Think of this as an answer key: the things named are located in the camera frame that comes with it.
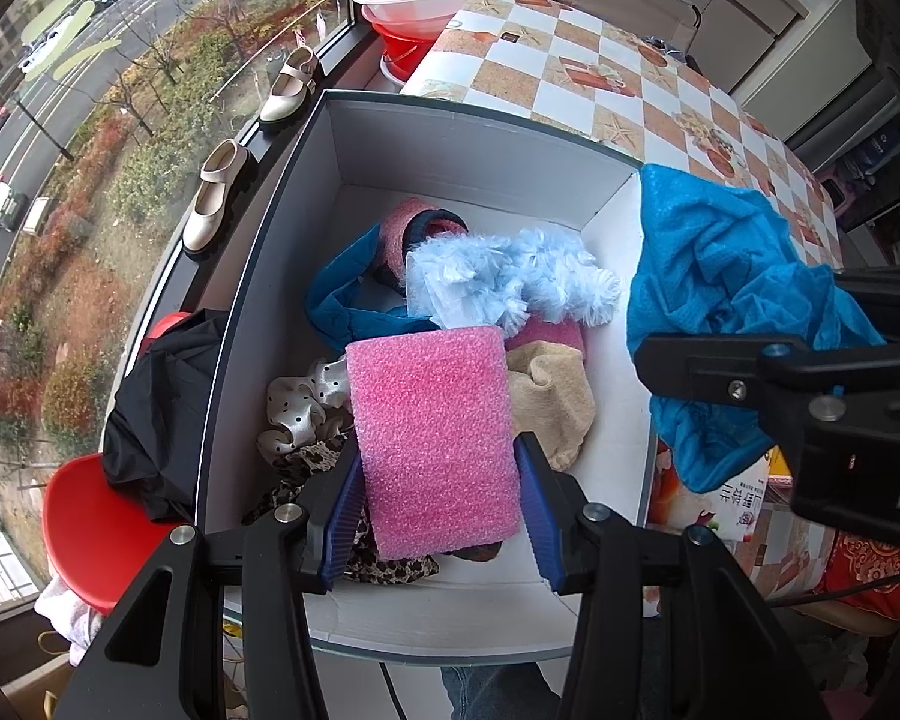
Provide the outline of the beige knitted cloth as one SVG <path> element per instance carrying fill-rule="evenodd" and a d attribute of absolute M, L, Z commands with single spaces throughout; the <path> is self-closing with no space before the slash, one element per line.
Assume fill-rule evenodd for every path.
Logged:
<path fill-rule="evenodd" d="M 577 461 L 596 416 L 580 349 L 532 341 L 507 353 L 512 433 L 535 434 L 556 472 Z"/>

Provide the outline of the fluffy light blue cloth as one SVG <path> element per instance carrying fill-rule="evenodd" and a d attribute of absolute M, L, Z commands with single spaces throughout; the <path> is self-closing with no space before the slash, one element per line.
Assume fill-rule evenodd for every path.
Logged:
<path fill-rule="evenodd" d="M 532 319 L 610 323 L 621 281 L 575 232 L 533 227 L 513 236 L 425 239 L 406 255 L 404 291 L 410 316 L 443 330 L 497 327 L 512 338 Z"/>

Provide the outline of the white polka dot scrunchie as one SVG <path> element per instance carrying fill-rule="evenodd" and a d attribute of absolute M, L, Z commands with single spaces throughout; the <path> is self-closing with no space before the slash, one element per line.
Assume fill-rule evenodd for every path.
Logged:
<path fill-rule="evenodd" d="M 308 447 L 340 444 L 352 427 L 346 358 L 317 359 L 303 376 L 272 380 L 266 419 L 269 427 L 256 439 L 256 449 L 272 468 L 287 468 Z"/>

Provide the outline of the floral tissue pack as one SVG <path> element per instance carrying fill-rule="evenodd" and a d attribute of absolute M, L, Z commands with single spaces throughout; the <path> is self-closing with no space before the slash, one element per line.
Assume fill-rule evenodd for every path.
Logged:
<path fill-rule="evenodd" d="M 727 543 L 745 543 L 756 532 L 769 468 L 769 455 L 764 455 L 715 491 L 693 493 L 681 483 L 671 450 L 659 440 L 647 522 L 668 532 L 702 525 Z"/>

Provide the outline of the black garment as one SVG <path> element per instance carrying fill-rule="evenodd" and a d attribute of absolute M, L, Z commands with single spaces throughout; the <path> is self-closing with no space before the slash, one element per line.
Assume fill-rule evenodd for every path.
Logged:
<path fill-rule="evenodd" d="M 103 431 L 102 470 L 152 522 L 190 522 L 224 310 L 201 309 L 137 358 Z"/>

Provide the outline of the red plastic stool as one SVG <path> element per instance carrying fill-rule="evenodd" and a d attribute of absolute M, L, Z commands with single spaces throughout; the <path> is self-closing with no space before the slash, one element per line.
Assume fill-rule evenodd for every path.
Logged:
<path fill-rule="evenodd" d="M 175 323 L 188 316 L 178 312 Z M 151 343 L 175 323 L 160 322 Z M 50 562 L 69 590 L 95 611 L 109 614 L 170 530 L 193 518 L 149 520 L 134 497 L 110 486 L 102 454 L 73 458 L 50 479 L 43 536 Z"/>

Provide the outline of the pink knitted sock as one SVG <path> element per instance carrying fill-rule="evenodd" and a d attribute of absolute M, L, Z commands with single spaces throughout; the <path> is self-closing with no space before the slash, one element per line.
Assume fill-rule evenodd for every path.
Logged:
<path fill-rule="evenodd" d="M 439 234 L 466 232 L 468 227 L 453 211 L 409 197 L 380 223 L 374 277 L 383 286 L 401 291 L 409 250 Z"/>

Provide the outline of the grey cardboard box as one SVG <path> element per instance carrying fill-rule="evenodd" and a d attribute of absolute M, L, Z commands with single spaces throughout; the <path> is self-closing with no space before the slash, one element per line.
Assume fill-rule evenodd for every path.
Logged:
<path fill-rule="evenodd" d="M 256 439 L 266 390 L 328 349 L 305 315 L 313 278 L 409 197 L 476 234 L 569 231 L 630 280 L 639 260 L 639 164 L 559 128 L 468 104 L 330 91 L 290 152 L 235 289 L 214 372 L 196 483 L 205 532 L 237 527 L 268 486 Z M 457 456 L 439 512 L 450 527 L 491 518 L 478 450 L 504 419 L 505 351 L 489 328 L 380 341 L 362 350 L 368 390 L 429 460 Z M 487 562 L 444 557 L 401 587 L 341 582 L 307 603 L 318 649 L 423 665 L 553 660 L 571 650 L 577 601 L 551 592 L 515 530 Z"/>

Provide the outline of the cream shoe near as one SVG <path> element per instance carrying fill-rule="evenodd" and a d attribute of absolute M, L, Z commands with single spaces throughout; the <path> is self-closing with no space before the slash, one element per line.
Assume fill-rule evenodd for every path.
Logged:
<path fill-rule="evenodd" d="M 188 255 L 201 255 L 222 231 L 227 208 L 238 193 L 255 181 L 258 163 L 244 145 L 224 138 L 199 168 L 199 184 L 188 208 L 183 226 L 183 250 Z"/>

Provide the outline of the cream shoe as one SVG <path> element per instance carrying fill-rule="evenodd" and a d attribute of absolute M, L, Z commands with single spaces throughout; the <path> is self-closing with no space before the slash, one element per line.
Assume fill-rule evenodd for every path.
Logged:
<path fill-rule="evenodd" d="M 308 44 L 299 44 L 289 52 L 278 75 L 269 87 L 258 121 L 263 128 L 278 128 L 301 114 L 317 86 L 323 80 L 322 62 Z"/>
<path fill-rule="evenodd" d="M 199 168 L 199 184 L 188 208 L 183 226 L 183 250 L 188 255 L 201 255 L 222 231 L 227 208 L 238 193 L 255 181 L 258 163 L 244 145 L 224 138 Z"/>

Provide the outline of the cream shoe far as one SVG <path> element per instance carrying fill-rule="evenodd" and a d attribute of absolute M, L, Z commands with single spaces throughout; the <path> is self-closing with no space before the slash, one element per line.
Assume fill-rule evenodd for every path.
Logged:
<path fill-rule="evenodd" d="M 263 128 L 278 128 L 301 114 L 317 86 L 323 80 L 322 62 L 308 44 L 299 44 L 289 52 L 278 75 L 269 87 L 258 121 Z"/>

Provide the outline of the checkered patterned tablecloth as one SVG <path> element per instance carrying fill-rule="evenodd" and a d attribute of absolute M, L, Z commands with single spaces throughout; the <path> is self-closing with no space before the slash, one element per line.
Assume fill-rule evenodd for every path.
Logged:
<path fill-rule="evenodd" d="M 842 265 L 831 200 L 792 149 L 701 73 L 596 16 L 553 0 L 466 0 L 403 89 L 758 190 L 803 262 Z"/>

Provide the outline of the red plastic basin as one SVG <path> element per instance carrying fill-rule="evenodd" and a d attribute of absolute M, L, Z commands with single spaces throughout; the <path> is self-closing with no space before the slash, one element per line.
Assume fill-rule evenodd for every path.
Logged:
<path fill-rule="evenodd" d="M 372 28 L 383 41 L 383 70 L 398 83 L 408 82 L 442 32 L 411 21 L 372 21 Z"/>

